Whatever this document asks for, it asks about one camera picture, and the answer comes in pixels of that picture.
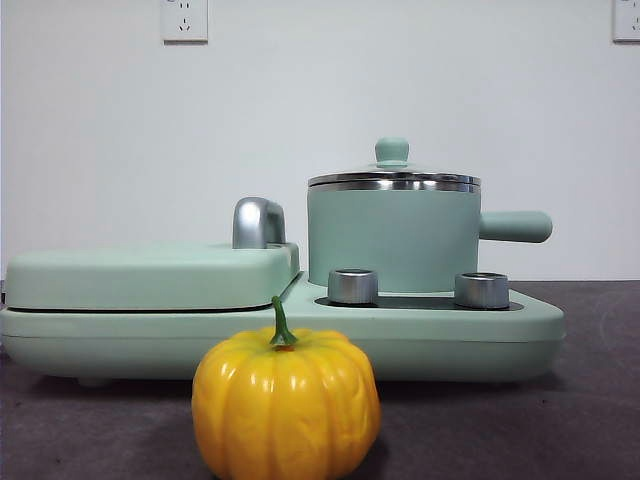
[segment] pot handle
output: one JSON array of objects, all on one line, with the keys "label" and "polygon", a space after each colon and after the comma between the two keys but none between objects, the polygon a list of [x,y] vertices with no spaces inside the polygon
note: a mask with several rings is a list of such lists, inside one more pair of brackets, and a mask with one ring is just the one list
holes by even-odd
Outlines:
[{"label": "pot handle", "polygon": [[508,242],[544,242],[553,223],[544,212],[482,212],[480,239]]},{"label": "pot handle", "polygon": [[267,248],[267,243],[286,243],[282,207],[261,197],[238,201],[233,212],[233,248]]}]

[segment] pumpkin stem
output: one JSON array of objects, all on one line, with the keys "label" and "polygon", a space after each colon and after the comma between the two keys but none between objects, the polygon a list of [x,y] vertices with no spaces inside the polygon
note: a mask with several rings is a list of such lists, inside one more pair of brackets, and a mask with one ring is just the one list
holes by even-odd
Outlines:
[{"label": "pumpkin stem", "polygon": [[289,331],[287,327],[287,317],[284,315],[284,309],[282,308],[282,302],[280,297],[274,296],[271,298],[273,308],[276,311],[276,334],[269,342],[271,345],[276,346],[276,350],[289,350],[287,348],[298,341],[298,339]]}]

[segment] electrical outlet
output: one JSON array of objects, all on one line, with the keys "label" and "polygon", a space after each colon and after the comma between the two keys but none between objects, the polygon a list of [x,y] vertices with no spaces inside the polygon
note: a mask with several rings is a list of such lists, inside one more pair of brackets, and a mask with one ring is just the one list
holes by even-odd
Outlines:
[{"label": "electrical outlet", "polygon": [[167,43],[206,42],[209,39],[207,0],[160,0],[162,38]]},{"label": "electrical outlet", "polygon": [[640,42],[640,0],[613,0],[613,41]]}]

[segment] dark gray surface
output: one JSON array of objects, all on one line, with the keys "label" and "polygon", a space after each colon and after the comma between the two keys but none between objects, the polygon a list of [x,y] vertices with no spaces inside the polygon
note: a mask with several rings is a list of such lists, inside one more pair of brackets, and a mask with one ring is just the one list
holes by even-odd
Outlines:
[{"label": "dark gray surface", "polygon": [[[350,478],[640,478],[640,281],[512,287],[566,312],[553,372],[510,385],[380,383],[382,430]],[[211,479],[189,382],[87,390],[1,361],[3,479]]]}]

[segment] silver knob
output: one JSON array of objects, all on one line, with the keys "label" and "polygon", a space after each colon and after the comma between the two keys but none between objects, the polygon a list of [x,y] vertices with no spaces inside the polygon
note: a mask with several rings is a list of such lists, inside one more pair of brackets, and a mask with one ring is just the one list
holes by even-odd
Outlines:
[{"label": "silver knob", "polygon": [[499,273],[456,275],[455,303],[470,308],[507,308],[509,279],[506,275]]},{"label": "silver knob", "polygon": [[362,304],[378,301],[378,275],[373,270],[343,268],[329,272],[329,301]]}]

